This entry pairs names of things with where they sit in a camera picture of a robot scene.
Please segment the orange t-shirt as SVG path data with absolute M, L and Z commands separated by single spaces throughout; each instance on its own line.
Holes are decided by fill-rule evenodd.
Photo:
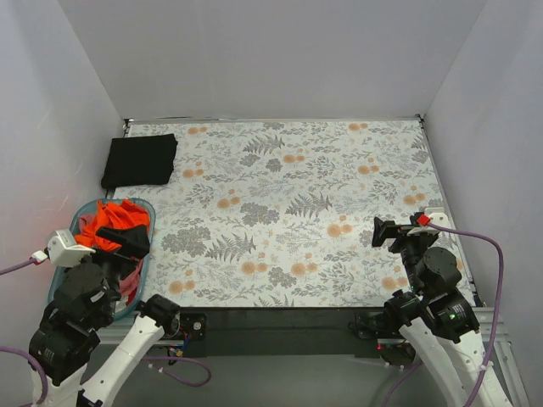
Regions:
M 94 209 L 93 214 L 82 215 L 79 218 L 79 233 L 75 235 L 75 240 L 80 245 L 105 251 L 115 251 L 120 248 L 120 244 L 97 235 L 97 230 L 102 226 L 125 230 L 145 225 L 149 231 L 148 212 L 132 201 L 127 199 L 124 199 L 122 203 L 97 201 Z

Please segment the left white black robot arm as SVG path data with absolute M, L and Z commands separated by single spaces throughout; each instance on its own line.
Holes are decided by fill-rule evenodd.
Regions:
M 67 229 L 53 232 L 48 239 L 48 259 L 66 274 L 30 340 L 35 406 L 112 405 L 150 348 L 180 331 L 181 311 L 170 300 L 155 295 L 139 302 L 129 332 L 98 371 L 82 381 L 100 343 L 99 330 L 114 321 L 120 281 L 150 251 L 146 226 L 101 227 L 98 236 L 119 247 L 105 251 L 80 245 Z

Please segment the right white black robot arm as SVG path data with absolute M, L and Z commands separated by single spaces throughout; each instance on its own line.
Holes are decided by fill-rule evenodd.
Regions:
M 462 274 L 456 256 L 436 246 L 447 232 L 443 213 L 411 216 L 407 225 L 374 220 L 372 246 L 391 240 L 389 251 L 401 256 L 410 291 L 386 301 L 385 330 L 403 337 L 415 350 L 448 406 L 508 406 L 510 400 L 490 364 L 497 324 L 485 342 L 471 304 L 457 285 Z

